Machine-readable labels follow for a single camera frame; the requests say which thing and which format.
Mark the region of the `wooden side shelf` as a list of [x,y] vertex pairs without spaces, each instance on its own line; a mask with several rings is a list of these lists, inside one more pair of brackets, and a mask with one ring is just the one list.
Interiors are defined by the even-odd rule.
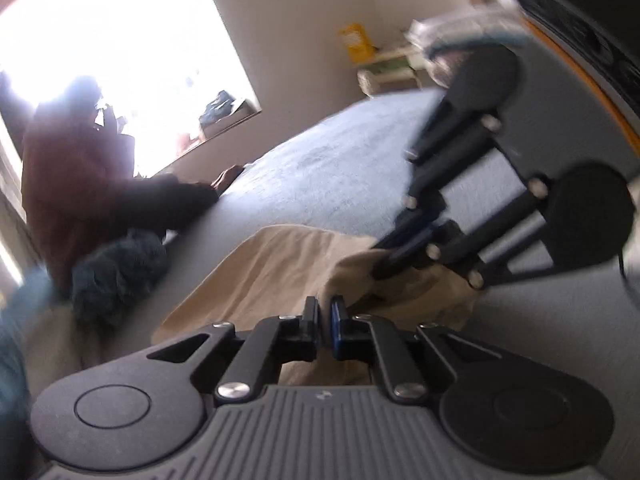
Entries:
[[426,68],[422,51],[412,44],[378,52],[373,58],[356,65],[360,70],[370,70],[382,84],[382,93],[392,93],[434,86]]

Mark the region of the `seated person in maroon jacket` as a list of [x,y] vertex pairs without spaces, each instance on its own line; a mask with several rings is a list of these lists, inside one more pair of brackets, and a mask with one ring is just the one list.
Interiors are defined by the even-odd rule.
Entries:
[[98,84],[74,81],[39,105],[22,139],[26,224],[55,287],[72,290],[72,271],[99,247],[131,230],[181,231],[212,208],[242,174],[234,165],[213,182],[134,173],[134,138],[100,107]]

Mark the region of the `white woven ball lamp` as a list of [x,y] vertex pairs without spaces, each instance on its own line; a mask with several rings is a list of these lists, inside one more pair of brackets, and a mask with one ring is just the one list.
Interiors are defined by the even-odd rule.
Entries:
[[357,78],[360,90],[368,98],[373,98],[382,93],[382,84],[370,70],[360,70],[357,73]]

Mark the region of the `blue denim jeans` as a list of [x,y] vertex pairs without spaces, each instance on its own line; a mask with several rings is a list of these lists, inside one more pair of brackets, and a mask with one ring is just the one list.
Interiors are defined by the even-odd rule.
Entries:
[[153,232],[130,230],[74,265],[70,301],[76,318],[91,325],[119,326],[168,269],[162,239]]

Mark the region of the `blue duvet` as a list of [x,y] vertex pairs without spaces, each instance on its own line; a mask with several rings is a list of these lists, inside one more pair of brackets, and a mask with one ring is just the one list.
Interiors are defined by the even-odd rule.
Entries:
[[1,478],[19,479],[28,445],[30,395],[22,351],[27,327],[52,297],[47,270],[37,266],[1,309]]

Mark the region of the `beige trousers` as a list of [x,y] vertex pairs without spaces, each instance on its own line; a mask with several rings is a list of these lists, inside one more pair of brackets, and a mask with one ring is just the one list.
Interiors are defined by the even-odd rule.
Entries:
[[478,296],[460,276],[435,264],[375,281],[371,270],[385,255],[367,236],[310,226],[266,226],[239,244],[152,337],[154,344],[219,321],[251,330],[263,318],[299,314],[307,298],[320,304],[321,333],[330,336],[330,301],[345,300],[351,314],[370,313],[402,330],[434,322],[462,330]]

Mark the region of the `grey bed blanket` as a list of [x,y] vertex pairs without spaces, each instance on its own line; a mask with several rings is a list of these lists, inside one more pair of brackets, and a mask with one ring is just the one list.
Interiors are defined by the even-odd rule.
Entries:
[[[440,94],[359,102],[276,146],[248,166],[220,202],[168,246],[155,292],[102,344],[106,360],[146,348],[164,318],[247,237],[272,224],[383,236],[408,185],[404,151]],[[616,426],[600,467],[639,474],[639,311],[628,289],[634,262],[491,289],[477,301],[471,336],[584,378],[610,400]]]

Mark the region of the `yellow box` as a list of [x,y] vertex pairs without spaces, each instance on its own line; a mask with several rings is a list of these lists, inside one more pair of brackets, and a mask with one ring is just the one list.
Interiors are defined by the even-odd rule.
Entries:
[[367,62],[376,55],[376,47],[361,24],[352,23],[341,28],[338,36],[354,64]]

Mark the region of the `shoes on white box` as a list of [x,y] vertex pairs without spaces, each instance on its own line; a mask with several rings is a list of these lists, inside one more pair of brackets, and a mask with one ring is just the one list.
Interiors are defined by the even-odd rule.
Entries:
[[258,112],[258,108],[249,100],[237,100],[226,90],[221,90],[216,99],[206,105],[198,121],[204,139],[210,140]]

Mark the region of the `grey sweatpants with drawstring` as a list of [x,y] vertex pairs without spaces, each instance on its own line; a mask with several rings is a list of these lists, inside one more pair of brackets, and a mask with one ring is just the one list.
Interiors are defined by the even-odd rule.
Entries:
[[102,362],[99,333],[81,324],[70,304],[46,307],[27,325],[23,356],[33,399],[58,380]]

